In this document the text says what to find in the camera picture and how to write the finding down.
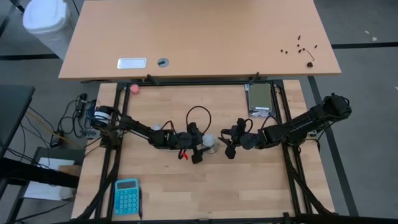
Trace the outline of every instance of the white container lid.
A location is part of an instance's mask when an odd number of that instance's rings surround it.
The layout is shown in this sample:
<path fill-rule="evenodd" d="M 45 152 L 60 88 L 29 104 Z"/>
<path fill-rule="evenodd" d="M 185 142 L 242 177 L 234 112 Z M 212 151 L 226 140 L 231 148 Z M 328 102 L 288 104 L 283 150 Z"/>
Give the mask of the white container lid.
<path fill-rule="evenodd" d="M 28 3 L 23 25 L 31 34 L 56 32 L 67 23 L 69 8 L 63 0 L 31 0 Z"/>

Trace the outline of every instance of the calculator display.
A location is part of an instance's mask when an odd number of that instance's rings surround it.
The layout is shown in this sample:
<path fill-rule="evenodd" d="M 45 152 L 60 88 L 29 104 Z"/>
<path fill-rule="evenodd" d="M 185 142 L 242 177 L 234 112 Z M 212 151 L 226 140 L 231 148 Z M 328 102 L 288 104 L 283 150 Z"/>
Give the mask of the calculator display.
<path fill-rule="evenodd" d="M 126 189 L 126 188 L 133 188 L 133 187 L 136 187 L 135 181 L 118 183 L 118 189 Z"/>

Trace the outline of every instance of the metal plate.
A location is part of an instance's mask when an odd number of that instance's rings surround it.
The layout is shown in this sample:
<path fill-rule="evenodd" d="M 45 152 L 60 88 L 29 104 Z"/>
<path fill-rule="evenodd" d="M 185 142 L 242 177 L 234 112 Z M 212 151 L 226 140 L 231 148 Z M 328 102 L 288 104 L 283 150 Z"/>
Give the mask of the metal plate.
<path fill-rule="evenodd" d="M 118 61 L 118 69 L 142 69 L 146 66 L 146 58 L 119 58 Z"/>

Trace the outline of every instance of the calculator keypad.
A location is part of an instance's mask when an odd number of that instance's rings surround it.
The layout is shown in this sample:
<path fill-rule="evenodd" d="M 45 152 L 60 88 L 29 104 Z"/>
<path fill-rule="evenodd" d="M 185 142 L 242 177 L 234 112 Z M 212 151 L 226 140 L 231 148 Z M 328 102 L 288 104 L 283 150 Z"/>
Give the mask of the calculator keypad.
<path fill-rule="evenodd" d="M 114 213 L 115 215 L 132 215 L 138 212 L 136 189 L 116 190 Z"/>

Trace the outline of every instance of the wooden table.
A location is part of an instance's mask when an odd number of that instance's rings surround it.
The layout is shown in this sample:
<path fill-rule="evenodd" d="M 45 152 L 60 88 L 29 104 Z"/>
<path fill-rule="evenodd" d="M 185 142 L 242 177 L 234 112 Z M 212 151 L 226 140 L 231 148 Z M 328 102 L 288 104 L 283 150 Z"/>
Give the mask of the wooden table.
<path fill-rule="evenodd" d="M 119 58 L 146 58 L 146 68 L 120 70 Z M 167 58 L 169 66 L 160 68 L 160 58 Z M 308 68 L 308 62 L 314 66 Z M 256 72 L 341 73 L 313 0 L 85 1 L 59 78 Z"/>
<path fill-rule="evenodd" d="M 300 82 L 286 80 L 284 85 L 292 117 L 306 112 Z M 97 104 L 113 105 L 115 91 L 116 84 L 102 84 Z M 152 127 L 171 119 L 176 130 L 183 131 L 185 115 L 195 105 L 209 109 L 212 123 L 208 133 L 216 136 L 221 129 L 236 124 L 238 118 L 248 117 L 242 85 L 142 87 L 139 95 L 130 96 L 127 114 Z M 198 128 L 204 130 L 208 115 L 204 110 L 193 110 L 189 121 L 196 121 Z M 253 121 L 256 130 L 263 119 Z M 266 126 L 271 124 L 274 122 L 269 120 Z M 126 134 L 118 178 L 140 180 L 143 219 L 281 217 L 283 212 L 294 215 L 281 146 L 249 151 L 239 147 L 235 159 L 229 160 L 224 155 L 225 145 L 219 144 L 216 154 L 204 154 L 203 161 L 193 165 L 191 161 L 178 160 L 176 152 L 155 149 L 146 140 Z M 93 144 L 87 151 L 96 146 Z M 333 210 L 315 142 L 307 141 L 301 148 L 308 186 L 326 208 Z M 84 160 L 72 217 L 79 216 L 98 189 L 104 152 L 104 148 L 98 148 Z M 300 191 L 298 196 L 304 208 Z M 103 214 L 107 204 L 104 203 Z M 113 219 L 139 218 L 130 215 Z"/>

